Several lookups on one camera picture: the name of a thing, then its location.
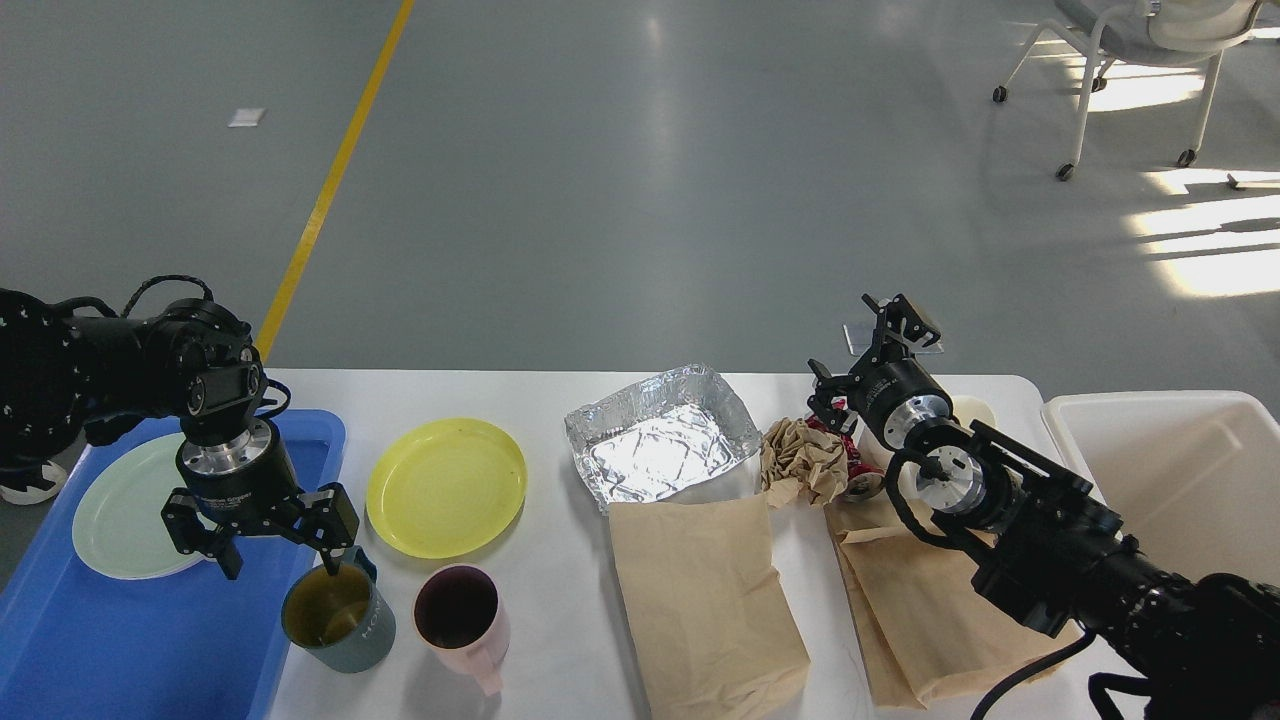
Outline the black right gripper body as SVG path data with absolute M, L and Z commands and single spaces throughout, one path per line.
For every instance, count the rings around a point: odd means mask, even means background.
M 906 448 L 908 437 L 922 423 L 954 419 L 952 400 L 914 359 L 858 364 L 850 375 L 849 405 L 886 448 Z

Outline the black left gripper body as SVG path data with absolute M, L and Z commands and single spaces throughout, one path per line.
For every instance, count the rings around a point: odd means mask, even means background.
M 184 488 L 200 516 L 239 536 L 279 536 L 302 541 L 300 488 L 276 424 L 255 418 L 238 436 L 197 432 L 183 420 L 175 456 Z

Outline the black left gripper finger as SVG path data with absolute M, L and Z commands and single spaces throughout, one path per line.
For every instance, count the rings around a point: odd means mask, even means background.
M 173 489 L 163 506 L 161 518 L 175 551 L 198 553 L 215 561 L 228 580 L 239 577 L 243 559 L 236 547 L 233 528 L 206 528 L 200 521 L 198 506 L 191 492 Z
M 358 514 L 339 482 L 300 496 L 300 534 L 315 550 L 330 577 L 339 573 L 342 556 L 358 534 Z

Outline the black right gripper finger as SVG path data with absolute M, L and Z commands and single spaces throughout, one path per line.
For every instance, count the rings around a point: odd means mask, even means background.
M 876 324 L 863 361 L 872 366 L 943 352 L 942 334 L 934 323 L 902 293 L 876 300 L 869 293 L 861 301 L 873 311 Z
M 814 389 L 806 401 L 820 429 L 837 436 L 850 436 L 858 423 L 858 410 L 850 410 L 847 396 L 858 387 L 859 379 L 851 374 L 833 375 L 817 359 L 806 365 L 815 378 Z

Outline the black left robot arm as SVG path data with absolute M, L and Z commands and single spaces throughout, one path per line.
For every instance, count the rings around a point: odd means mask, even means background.
M 291 392 L 268 375 L 250 324 L 211 290 L 152 318 L 133 309 L 3 291 L 3 488 L 49 489 L 44 466 L 76 439 L 110 445 L 145 419 L 175 418 L 180 483 L 161 516 L 178 552 L 214 560 L 229 579 L 242 568 L 239 537 L 306 546 L 330 575 L 361 559 L 346 488 L 300 486 L 275 421 Z

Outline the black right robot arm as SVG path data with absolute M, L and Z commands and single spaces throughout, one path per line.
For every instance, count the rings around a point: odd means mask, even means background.
M 810 360 L 808 407 L 828 430 L 858 423 L 890 451 L 883 487 L 919 541 L 975 562 L 975 592 L 1048 637 L 1083 635 L 991 688 L 983 719 L 1015 685 L 1101 637 L 1135 669 L 1096 673 L 1088 696 L 1117 719 L 1112 693 L 1144 696 L 1147 719 L 1277 715 L 1277 589 L 1229 573 L 1199 582 L 1156 568 L 1093 486 L 983 421 L 961 427 L 950 396 L 916 361 L 940 331 L 902 295 L 863 296 L 876 325 L 856 363 L 835 375 Z

